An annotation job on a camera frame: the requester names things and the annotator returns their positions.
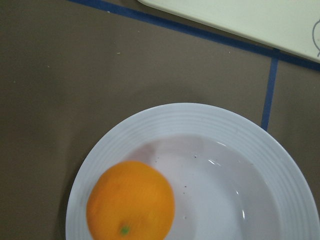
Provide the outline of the white round plate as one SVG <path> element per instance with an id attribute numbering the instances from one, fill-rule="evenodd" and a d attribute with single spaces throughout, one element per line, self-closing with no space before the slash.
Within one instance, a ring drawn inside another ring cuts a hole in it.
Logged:
<path id="1" fill-rule="evenodd" d="M 170 182 L 175 218 L 169 240 L 317 240 L 311 190 L 287 151 L 231 111 L 199 103 L 153 107 L 106 133 L 70 191 L 68 240 L 89 240 L 86 204 L 100 175 L 125 160 L 153 166 Z"/>

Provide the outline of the orange fruit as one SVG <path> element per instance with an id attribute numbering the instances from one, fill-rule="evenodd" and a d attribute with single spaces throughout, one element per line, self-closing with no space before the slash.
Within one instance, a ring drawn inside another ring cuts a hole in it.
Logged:
<path id="1" fill-rule="evenodd" d="M 86 205 L 94 240 L 163 240 L 174 216 L 171 185 L 140 161 L 123 161 L 105 171 Z"/>

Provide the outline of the cream bear tray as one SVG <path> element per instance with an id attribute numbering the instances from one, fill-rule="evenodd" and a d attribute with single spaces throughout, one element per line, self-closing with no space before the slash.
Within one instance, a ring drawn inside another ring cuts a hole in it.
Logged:
<path id="1" fill-rule="evenodd" d="M 318 0 L 143 0 L 142 4 L 320 61 Z"/>

